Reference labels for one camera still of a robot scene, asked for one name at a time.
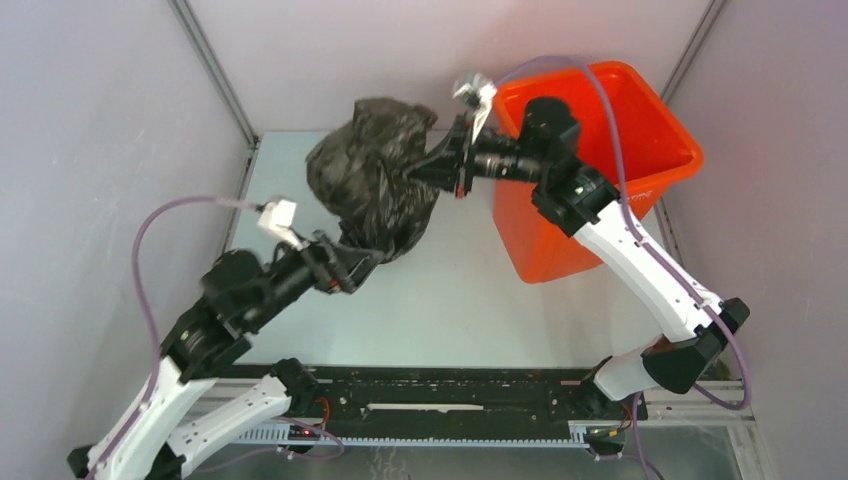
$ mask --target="metal frame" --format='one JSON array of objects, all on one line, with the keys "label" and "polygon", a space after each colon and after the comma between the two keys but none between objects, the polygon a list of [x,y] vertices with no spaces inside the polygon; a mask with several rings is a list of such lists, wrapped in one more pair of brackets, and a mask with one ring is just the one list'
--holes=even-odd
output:
[{"label": "metal frame", "polygon": [[[686,74],[689,73],[689,69],[692,68],[692,64],[701,52],[701,48],[703,48],[704,42],[707,40],[707,37],[715,26],[716,21],[718,21],[719,16],[721,16],[721,13],[724,11],[724,7],[727,3],[728,0],[711,0],[710,4],[707,5],[707,8],[704,10],[704,14],[701,16],[701,20],[698,21],[695,31],[692,32],[689,42],[686,43],[683,53],[677,60],[674,69],[671,71],[671,75],[668,77],[668,81],[660,92],[660,98],[662,98],[663,102],[666,104],[671,103],[674,95],[683,83],[683,79],[686,77]],[[656,210],[657,217],[660,222],[662,239],[666,245],[666,249],[672,258],[677,260],[677,263],[685,268],[686,262],[683,256],[683,251],[680,248],[680,243],[675,237],[674,222],[672,220],[672,216],[669,214],[668,204],[666,203],[665,198],[659,199]]]},{"label": "metal frame", "polygon": [[[208,39],[203,33],[199,21],[197,20],[194,11],[192,10],[188,0],[169,0],[177,19],[186,32],[186,35],[195,48],[200,60],[203,63],[210,80],[218,90],[224,104],[226,105],[230,115],[235,120],[239,129],[245,137],[251,152],[250,157],[244,172],[244,177],[240,185],[239,196],[244,194],[245,188],[249,182],[254,160],[258,153],[259,136],[250,124],[250,121],[243,107],[238,101],[238,97],[233,90],[232,85],[227,80],[223,68],[218,62],[217,57],[209,44]],[[689,72],[695,59],[697,58],[705,40],[709,36],[716,21],[724,11],[728,0],[711,0],[704,11],[695,31],[689,39],[680,59],[675,65],[668,81],[663,87],[660,97],[665,103],[670,103],[677,93],[680,85],[686,74]],[[681,251],[680,245],[675,235],[674,222],[669,214],[668,206],[663,198],[657,204],[656,214],[659,220],[662,240],[666,245],[666,249],[671,256],[681,265],[685,267],[685,260]],[[225,245],[229,245],[234,232],[235,223],[238,216],[234,215],[230,224],[229,233],[227,235]],[[207,394],[207,397],[198,402],[197,407],[201,410],[204,404],[208,408],[211,402],[218,402],[229,398],[235,390],[232,389],[234,380],[221,380],[219,385],[213,391]],[[705,382],[705,386],[717,394],[720,398],[728,401],[738,401],[742,395],[741,383],[735,382]],[[640,422],[640,425],[645,427],[673,427],[681,425],[699,425],[699,426],[725,426],[727,427],[728,435],[733,444],[736,454],[737,464],[742,476],[742,480],[771,480],[775,478],[774,472],[769,464],[768,455],[765,450],[760,432],[757,429],[753,413],[750,408],[741,412],[729,412],[721,407],[712,404],[704,399],[700,394],[690,393],[687,395],[674,395],[661,390],[653,390],[645,393],[646,407],[648,410],[648,419]],[[562,444],[545,444],[545,446],[553,447],[575,447],[580,446],[579,439],[582,437],[580,432],[585,432],[585,428],[606,424],[608,422],[576,422],[573,424],[575,429],[575,437],[572,442],[563,442]],[[281,435],[286,435],[285,428],[279,424],[263,424],[257,429],[246,432],[240,439],[240,443],[266,443],[274,444]],[[379,445],[378,439],[364,440],[363,445]],[[419,442],[412,442],[411,445],[424,446]],[[479,446],[515,446],[512,444],[491,444]],[[539,444],[528,443],[522,446],[538,447]]]},{"label": "metal frame", "polygon": [[[313,423],[320,422],[320,418],[313,419]],[[285,422],[265,422],[258,427],[252,428],[242,434],[237,445],[334,445],[330,440],[289,440],[288,435],[291,425]],[[419,440],[419,439],[387,439],[387,438],[347,438],[338,437],[346,447],[468,447],[468,448],[587,448],[584,441],[586,428],[574,427],[571,429],[571,438],[562,440],[534,440],[534,441],[512,441],[512,440]]]},{"label": "metal frame", "polygon": [[233,120],[235,120],[242,135],[244,135],[248,146],[253,149],[258,143],[259,137],[256,135],[253,126],[251,126],[250,120],[248,120],[247,114],[244,112],[244,108],[239,103],[233,86],[227,80],[227,76],[224,74],[223,68],[221,68],[221,63],[218,61],[215,52],[212,50],[212,46],[209,44],[209,40],[203,33],[203,29],[200,27],[200,22],[198,22],[194,10],[192,10],[188,0],[168,0],[168,3],[174,10],[174,14],[180,25],[182,25],[183,30],[185,30],[189,42],[191,42],[195,52],[197,52],[197,56],[203,63],[203,68],[209,74],[209,79],[215,85],[218,94],[221,95],[221,100],[224,101],[224,105],[227,107]]}]

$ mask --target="white wall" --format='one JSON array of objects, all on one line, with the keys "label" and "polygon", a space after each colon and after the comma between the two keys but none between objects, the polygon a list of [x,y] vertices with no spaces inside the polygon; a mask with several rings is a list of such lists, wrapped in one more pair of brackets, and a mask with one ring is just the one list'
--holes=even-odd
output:
[{"label": "white wall", "polygon": [[[135,231],[182,195],[233,195],[246,145],[167,2],[0,7],[0,465],[71,478],[150,368]],[[143,248],[163,329],[196,298],[228,215],[192,207]]]},{"label": "white wall", "polygon": [[545,54],[630,63],[657,90],[709,0],[201,0],[191,2],[253,126],[327,130],[356,98],[461,110],[454,80]]},{"label": "white wall", "polygon": [[706,162],[672,214],[695,273],[752,307],[755,413],[787,480],[848,465],[845,18],[845,2],[730,2],[673,102]]}]

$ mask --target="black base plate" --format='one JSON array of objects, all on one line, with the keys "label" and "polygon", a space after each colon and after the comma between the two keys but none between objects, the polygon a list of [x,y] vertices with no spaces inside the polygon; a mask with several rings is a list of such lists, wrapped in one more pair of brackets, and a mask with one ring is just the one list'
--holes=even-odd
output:
[{"label": "black base plate", "polygon": [[[225,378],[258,379],[271,365],[236,365]],[[337,436],[410,440],[570,439],[569,421],[621,421],[613,403],[587,418],[571,400],[584,369],[311,367],[327,398],[327,429]],[[470,404],[475,411],[371,410],[373,403]],[[321,418],[317,403],[309,416]],[[644,407],[637,413],[647,417]]]}]

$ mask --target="red wire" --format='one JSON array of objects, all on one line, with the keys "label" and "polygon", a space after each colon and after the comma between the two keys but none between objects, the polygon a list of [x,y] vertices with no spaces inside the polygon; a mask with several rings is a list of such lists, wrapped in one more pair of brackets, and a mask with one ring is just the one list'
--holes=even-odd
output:
[{"label": "red wire", "polygon": [[327,400],[326,397],[318,397],[318,400],[315,401],[324,404],[324,419],[321,421],[321,428],[324,428],[327,426],[327,422],[330,420],[330,402]]},{"label": "red wire", "polygon": [[622,403],[621,406],[624,407],[624,410],[627,412],[627,418],[625,419],[625,421],[629,420],[627,426],[624,427],[622,430],[627,430],[628,428],[633,426],[633,410],[631,410],[630,406],[626,403]]}]

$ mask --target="cable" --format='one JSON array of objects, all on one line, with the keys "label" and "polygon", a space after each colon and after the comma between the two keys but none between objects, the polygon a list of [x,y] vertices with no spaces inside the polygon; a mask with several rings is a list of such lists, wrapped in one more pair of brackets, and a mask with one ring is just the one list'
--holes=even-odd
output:
[{"label": "cable", "polygon": [[[624,407],[624,410],[627,412],[627,419],[622,420],[621,426],[618,427],[618,428],[621,431],[629,430],[631,427],[633,427],[633,410],[630,408],[630,405],[627,405],[627,402],[622,402],[621,406]],[[628,420],[629,420],[629,422],[627,423],[627,426],[625,427],[624,422],[628,421]]]},{"label": "cable", "polygon": [[327,400],[327,397],[318,397],[315,402],[324,405],[324,418],[321,421],[321,428],[327,428],[327,422],[330,421],[330,401]]},{"label": "cable", "polygon": [[94,466],[89,470],[88,475],[85,476],[85,480],[92,480],[99,470],[101,464],[105,464],[106,461],[109,460],[109,457],[112,455],[112,452],[124,439],[127,435],[127,432],[135,425],[136,420],[141,415],[141,412],[146,409],[148,402],[150,401],[150,397],[153,396],[153,392],[156,391],[156,384],[159,380],[159,330],[156,328],[156,320],[153,318],[153,312],[150,308],[150,302],[147,300],[147,295],[144,293],[144,287],[141,284],[141,269],[139,267],[139,250],[141,249],[141,241],[144,239],[145,233],[147,233],[147,229],[150,228],[150,225],[156,220],[159,215],[167,212],[176,207],[180,207],[183,205],[189,205],[193,203],[214,203],[217,205],[221,205],[224,207],[230,208],[239,208],[246,210],[254,210],[260,208],[258,204],[245,202],[241,200],[234,200],[229,198],[221,198],[212,195],[201,195],[195,197],[184,197],[178,198],[176,200],[172,200],[161,207],[157,208],[153,211],[144,222],[139,227],[138,232],[135,236],[135,242],[133,242],[132,249],[132,276],[133,276],[133,285],[135,287],[135,294],[138,297],[138,303],[141,306],[141,313],[144,315],[144,320],[147,324],[147,330],[150,335],[150,345],[153,350],[153,368],[150,372],[150,379],[147,381],[147,387],[144,389],[144,393],[141,395],[141,401],[138,404],[138,408],[133,410],[130,414],[127,421],[121,425],[121,428],[118,429],[118,432],[115,434],[115,437],[112,438],[112,441],[106,445],[106,448],[103,450],[103,453],[94,462]]},{"label": "cable", "polygon": [[[605,461],[609,461],[609,460],[639,460],[639,461],[641,461],[641,459],[638,456],[630,455],[630,454],[627,454],[627,453],[620,453],[618,455],[599,455],[598,452],[596,452],[591,447],[589,447],[589,450],[587,451],[587,453],[589,455],[591,455],[592,457],[594,457],[596,462],[605,462]],[[663,477],[662,473],[660,473],[660,469],[657,468],[656,465],[654,465],[651,462],[648,462],[647,460],[645,461],[645,463],[646,463],[646,468],[648,468],[651,472],[653,472],[653,474],[656,475],[656,477],[659,480],[665,480],[665,477]]]},{"label": "cable", "polygon": [[297,458],[305,458],[305,459],[309,459],[309,460],[332,460],[334,458],[340,457],[344,453],[345,447],[344,447],[344,444],[341,442],[341,440],[339,440],[335,435],[324,430],[323,428],[320,428],[320,427],[315,426],[315,425],[309,425],[308,423],[303,423],[303,422],[301,422],[299,420],[295,420],[293,418],[287,418],[287,417],[277,417],[277,418],[284,421],[284,422],[291,423],[292,425],[297,425],[298,427],[301,427],[301,428],[304,428],[304,429],[308,428],[309,430],[317,432],[322,437],[327,437],[330,440],[332,440],[333,442],[335,442],[335,444],[338,445],[339,448],[335,452],[331,453],[330,455],[307,455],[307,454],[303,454],[303,453],[292,452],[291,450],[289,450],[289,449],[287,449],[283,446],[280,446],[280,445],[277,445],[276,447],[257,448],[256,450],[251,450],[251,451],[245,453],[244,455],[239,455],[236,458],[233,458],[231,460],[227,460],[226,462],[221,463],[219,465],[215,465],[214,467],[198,468],[198,469],[195,470],[195,472],[197,472],[197,473],[217,472],[219,470],[223,470],[225,468],[232,467],[233,465],[241,462],[242,460],[247,460],[248,458],[255,457],[256,455],[263,455],[263,454],[266,454],[266,453],[277,453],[277,454],[285,453],[290,458],[291,457],[297,457]]},{"label": "cable", "polygon": [[303,428],[305,430],[312,430],[314,432],[317,432],[322,437],[329,438],[330,440],[333,441],[333,443],[335,443],[336,445],[339,446],[339,448],[335,452],[333,452],[329,455],[309,455],[307,453],[292,452],[291,450],[289,450],[287,448],[283,448],[283,451],[285,451],[289,455],[291,455],[293,457],[297,457],[297,458],[302,458],[302,459],[305,459],[305,460],[332,460],[334,458],[339,458],[344,453],[344,450],[345,450],[344,443],[342,443],[342,441],[339,440],[338,437],[336,437],[332,433],[324,430],[323,428],[318,427],[316,425],[310,425],[308,423],[304,423],[304,422],[301,422],[300,420],[295,420],[293,418],[288,418],[288,417],[277,417],[277,418],[286,422],[286,423],[291,423],[292,425],[297,425],[298,427]]},{"label": "cable", "polygon": [[[704,298],[701,297],[701,295],[698,293],[698,291],[695,290],[695,288],[692,285],[690,285],[689,282],[685,278],[683,278],[683,275],[680,274],[680,272],[677,270],[677,268],[675,268],[668,261],[666,261],[666,259],[663,258],[663,256],[656,249],[654,249],[650,244],[642,243],[642,240],[644,239],[644,237],[642,236],[642,233],[639,232],[639,230],[636,229],[635,220],[633,219],[633,212],[630,210],[630,202],[629,202],[629,197],[627,195],[627,177],[626,177],[625,168],[624,168],[624,154],[622,153],[621,138],[620,138],[619,132],[618,132],[618,124],[615,120],[615,112],[613,111],[612,102],[610,102],[609,96],[607,95],[606,91],[604,90],[603,85],[601,85],[600,80],[598,80],[598,77],[592,72],[592,70],[586,64],[584,64],[582,62],[574,61],[573,59],[571,59],[567,56],[545,55],[545,56],[537,57],[533,60],[530,60],[528,62],[525,62],[525,63],[519,65],[517,68],[515,68],[512,71],[510,71],[509,73],[507,73],[499,82],[496,83],[496,85],[500,86],[502,83],[510,80],[512,77],[514,77],[521,70],[527,68],[528,66],[535,65],[535,64],[541,64],[543,62],[547,62],[547,61],[551,61],[551,60],[557,61],[557,62],[563,62],[564,61],[567,64],[580,69],[580,71],[583,73],[583,75],[586,76],[586,78],[592,84],[592,87],[598,93],[598,97],[601,100],[601,103],[602,103],[603,108],[604,108],[604,113],[606,114],[606,117],[607,117],[607,122],[609,124],[609,129],[610,129],[610,137],[612,139],[612,144],[613,144],[613,153],[614,153],[614,156],[615,156],[615,168],[616,168],[616,172],[618,173],[619,190],[621,192],[621,215],[624,218],[624,222],[627,224],[627,228],[629,229],[630,233],[633,235],[633,238],[640,245],[642,245],[645,248],[645,251],[648,252],[648,254],[651,257],[653,257],[654,260],[656,260],[656,262],[660,266],[662,266],[663,269],[665,269],[669,273],[669,275],[672,276],[672,278],[674,278],[674,280],[683,288],[683,290],[686,291],[686,293],[692,298],[692,300],[694,300],[696,305],[704,305],[704,303],[705,303]],[[745,361],[745,357],[742,354],[742,348],[740,347],[739,342],[734,337],[733,332],[730,331],[730,328],[728,328],[727,324],[724,323],[724,320],[722,320],[721,317],[719,317],[719,315],[713,310],[713,308],[711,306],[705,306],[704,311],[707,313],[707,316],[710,317],[710,320],[712,320],[713,323],[715,323],[716,326],[718,326],[719,330],[721,330],[721,333],[727,339],[727,343],[730,345],[731,350],[733,350],[733,354],[736,356],[737,363],[739,364],[740,376],[742,377],[742,389],[743,389],[744,393],[743,393],[743,396],[742,396],[742,400],[740,402],[730,403],[730,402],[725,402],[724,400],[721,400],[720,398],[716,397],[715,395],[713,395],[712,393],[707,391],[701,385],[695,384],[694,388],[695,388],[695,390],[700,392],[702,395],[704,395],[707,399],[709,399],[713,403],[715,403],[717,405],[721,405],[722,407],[724,407],[728,410],[744,410],[745,408],[747,408],[751,404],[751,384],[750,384],[750,381],[749,381],[750,372],[749,372],[749,369],[748,369],[748,364]],[[639,440],[639,434],[637,432],[637,427],[636,427],[637,426],[636,417],[637,417],[638,400],[641,396],[642,396],[642,392],[639,392],[638,394],[636,394],[634,396],[634,400],[633,400],[633,416],[632,416],[632,418],[633,418],[633,435],[636,439],[636,449],[639,453],[639,461],[642,463],[642,469],[645,471],[645,476],[650,478],[650,474],[649,474],[650,463],[645,459],[645,456],[642,452],[642,445],[641,445],[641,442]]]}]

